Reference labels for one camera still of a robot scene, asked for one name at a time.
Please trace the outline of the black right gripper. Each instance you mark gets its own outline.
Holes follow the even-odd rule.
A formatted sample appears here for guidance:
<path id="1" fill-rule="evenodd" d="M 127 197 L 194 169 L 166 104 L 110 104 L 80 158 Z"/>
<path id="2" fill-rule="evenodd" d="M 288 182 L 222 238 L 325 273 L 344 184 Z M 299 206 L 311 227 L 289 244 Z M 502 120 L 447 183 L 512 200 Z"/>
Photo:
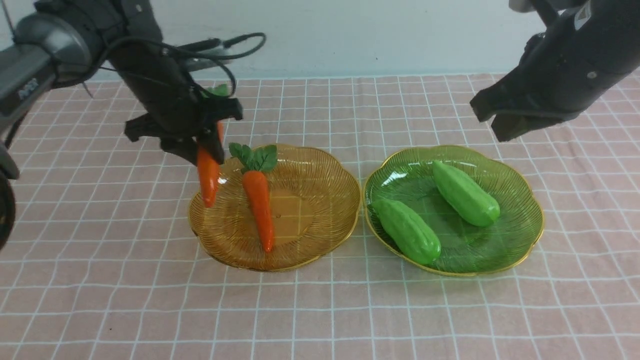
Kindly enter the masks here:
<path id="1" fill-rule="evenodd" d="M 518 66 L 470 101 L 499 142 L 575 119 L 639 66 L 637 0 L 519 0 L 546 27 Z"/>

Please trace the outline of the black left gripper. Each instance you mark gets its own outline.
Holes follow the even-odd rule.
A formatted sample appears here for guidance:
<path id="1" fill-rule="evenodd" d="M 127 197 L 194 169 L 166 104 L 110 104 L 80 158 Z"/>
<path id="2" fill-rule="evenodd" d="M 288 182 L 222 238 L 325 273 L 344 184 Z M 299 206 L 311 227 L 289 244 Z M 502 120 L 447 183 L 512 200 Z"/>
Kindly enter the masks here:
<path id="1" fill-rule="evenodd" d="M 243 120 L 237 98 L 196 95 L 192 79 L 164 47 L 117 47 L 107 59 L 147 111 L 126 121 L 131 142 L 158 138 L 165 153 L 194 166 L 199 149 L 219 165 L 226 162 L 221 126 Z"/>

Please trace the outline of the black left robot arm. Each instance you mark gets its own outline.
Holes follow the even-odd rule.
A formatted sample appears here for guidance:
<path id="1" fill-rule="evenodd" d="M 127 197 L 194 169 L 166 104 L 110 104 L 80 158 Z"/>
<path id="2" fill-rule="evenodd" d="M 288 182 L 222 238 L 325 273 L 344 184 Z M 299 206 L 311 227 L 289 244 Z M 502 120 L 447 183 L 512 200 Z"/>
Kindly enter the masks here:
<path id="1" fill-rule="evenodd" d="M 37 0 L 34 8 L 16 24 L 13 44 L 1 51 L 2 246 L 16 221 L 10 182 L 20 171 L 9 147 L 20 125 L 43 94 L 84 84 L 106 62 L 145 109 L 125 123 L 131 142 L 152 137 L 164 152 L 191 164 L 199 151 L 224 163 L 219 123 L 242 120 L 243 107 L 233 89 L 213 95 L 191 75 L 194 59 L 205 68 L 224 68 L 230 57 L 217 52 L 224 41 L 165 43 L 148 0 Z"/>

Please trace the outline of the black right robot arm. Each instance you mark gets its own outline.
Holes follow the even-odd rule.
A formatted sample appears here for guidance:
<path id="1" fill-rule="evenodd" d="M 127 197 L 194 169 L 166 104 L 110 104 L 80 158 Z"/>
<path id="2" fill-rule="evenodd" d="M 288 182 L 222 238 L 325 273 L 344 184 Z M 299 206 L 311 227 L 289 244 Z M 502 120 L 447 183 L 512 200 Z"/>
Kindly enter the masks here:
<path id="1" fill-rule="evenodd" d="M 545 30 L 470 101 L 499 142 L 577 118 L 640 64 L 637 0 L 510 0 L 509 8 L 537 13 Z"/>

